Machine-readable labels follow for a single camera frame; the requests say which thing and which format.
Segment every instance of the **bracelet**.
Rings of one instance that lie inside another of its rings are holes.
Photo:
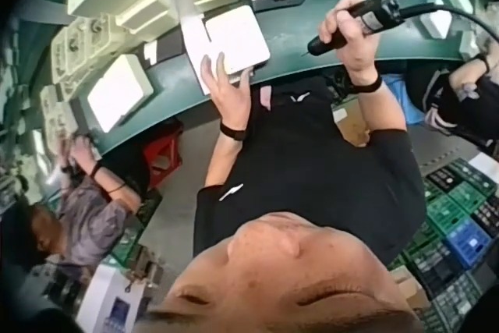
[[[108,194],[115,193],[116,191],[118,191],[118,190],[122,189],[122,188],[123,188],[123,187],[125,187],[125,186],[126,186],[126,182],[122,183],[122,184],[121,184],[119,187],[117,187],[116,189],[111,190],[111,191],[108,191],[107,193],[108,193]]]
[[[89,174],[91,179],[95,179],[95,175],[97,174],[97,171],[102,168],[101,161],[98,161],[95,163],[94,168],[92,169],[92,172]]]

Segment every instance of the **black sleeve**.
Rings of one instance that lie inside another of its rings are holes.
[[[408,243],[426,218],[424,185],[409,135],[404,130],[377,130],[370,136],[368,148],[400,210],[400,227],[406,228],[402,242]]]
[[[220,198],[222,186],[204,187],[197,193],[196,216],[194,218],[193,256],[212,246],[214,238],[214,209]]]

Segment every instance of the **white logo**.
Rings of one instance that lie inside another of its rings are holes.
[[[233,193],[236,193],[238,191],[241,190],[242,188],[242,185],[244,185],[243,183],[241,185],[237,185],[237,186],[234,186],[234,187],[231,187],[227,193],[225,193],[224,195],[222,195],[222,197],[218,200],[219,202],[222,202],[223,199],[225,199],[226,197],[228,197],[229,195],[233,194]]]

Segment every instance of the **hand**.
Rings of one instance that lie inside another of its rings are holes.
[[[336,50],[336,55],[345,65],[355,85],[370,85],[377,78],[374,67],[380,35],[364,35],[358,22],[350,16],[348,9],[364,0],[340,0],[319,25],[319,38],[324,43],[331,42],[331,35],[339,29],[347,45]]]
[[[251,110],[251,68],[242,71],[239,87],[231,85],[224,68],[224,54],[217,58],[217,79],[211,71],[211,60],[204,56],[201,62],[201,78],[208,86],[211,100],[217,107],[222,123],[233,130],[246,130]]]
[[[96,161],[92,154],[92,144],[87,136],[78,136],[73,141],[69,154],[87,174],[94,168]]]
[[[64,137],[64,134],[59,134],[57,144],[57,163],[63,168],[68,166],[70,148],[71,141]]]

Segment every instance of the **white label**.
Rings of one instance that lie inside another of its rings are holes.
[[[377,31],[383,27],[383,24],[380,23],[372,11],[362,16],[362,20],[372,31]]]

